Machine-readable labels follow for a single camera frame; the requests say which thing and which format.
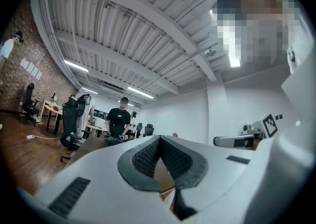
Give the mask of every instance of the black t-shirt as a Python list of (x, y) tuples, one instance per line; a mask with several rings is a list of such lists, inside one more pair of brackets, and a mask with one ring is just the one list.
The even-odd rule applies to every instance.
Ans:
[(113, 137), (118, 137), (124, 132), (125, 125), (130, 123), (130, 114), (126, 110), (113, 108), (110, 110), (107, 120), (110, 122), (110, 133)]

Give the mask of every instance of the ceiling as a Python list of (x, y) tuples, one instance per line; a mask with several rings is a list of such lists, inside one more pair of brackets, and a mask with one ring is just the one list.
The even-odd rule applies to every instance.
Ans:
[[(285, 59), (230, 67), (209, 11), (216, 0), (39, 0), (55, 61), (77, 87), (141, 107), (208, 77), (229, 81)], [(127, 89), (131, 86), (153, 101)]]

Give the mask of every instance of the brick wall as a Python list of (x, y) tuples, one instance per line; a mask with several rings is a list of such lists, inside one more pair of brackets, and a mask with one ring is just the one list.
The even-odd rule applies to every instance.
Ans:
[[(49, 99), (54, 92), (58, 98), (57, 103), (63, 105), (71, 93), (77, 93), (77, 89), (65, 77), (47, 51), (34, 22), (30, 0), (21, 1), (8, 23), (2, 41), (12, 38), (18, 30), (23, 33), (24, 43), (19, 42), (14, 46), (9, 58), (2, 66), (0, 78), (3, 85), (0, 87), (0, 109), (17, 111), (21, 97), (24, 96), (26, 87), (30, 83), (35, 85), (33, 98), (41, 102), (37, 105), (38, 109), (41, 110), (44, 99)], [(40, 80), (31, 76), (20, 66), (23, 58), (32, 62), (42, 72)]]

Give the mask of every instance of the wooden floor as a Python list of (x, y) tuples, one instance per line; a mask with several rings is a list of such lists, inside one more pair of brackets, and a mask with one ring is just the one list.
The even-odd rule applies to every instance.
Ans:
[[(37, 124), (35, 127), (30, 123), (23, 125), (22, 120), (18, 115), (0, 112), (0, 123), (3, 124), (0, 130), (0, 150), (16, 185), (34, 194), (65, 167), (66, 164), (60, 162), (59, 158), (69, 151), (61, 145), (59, 139), (27, 140), (27, 135), (44, 138), (60, 136), (48, 134), (43, 124)], [(43, 117), (43, 122), (47, 122), (47, 117)], [(54, 126), (55, 118), (52, 117), (50, 127), (54, 128)], [(62, 130), (62, 121), (60, 121), (60, 129)]]

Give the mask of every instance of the paper on wall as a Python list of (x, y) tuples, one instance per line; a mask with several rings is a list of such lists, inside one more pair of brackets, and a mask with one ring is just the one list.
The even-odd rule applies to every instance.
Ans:
[(26, 69), (27, 66), (29, 65), (29, 62), (26, 61), (25, 58), (23, 58), (22, 61), (20, 62), (20, 65)]
[(41, 72), (41, 71), (39, 71), (39, 72), (38, 72), (38, 74), (36, 75), (36, 79), (37, 79), (37, 80), (39, 80), (39, 79), (40, 79), (41, 74), (42, 74), (42, 72)]
[(31, 72), (31, 75), (33, 76), (33, 77), (35, 77), (36, 76), (36, 74), (38, 73), (38, 68), (36, 68), (36, 67), (34, 67), (34, 69), (32, 70), (32, 72)]
[(27, 71), (28, 73), (31, 73), (32, 70), (33, 70), (33, 68), (34, 68), (34, 64), (30, 63), (29, 66), (28, 66), (28, 68), (26, 69), (26, 71)]

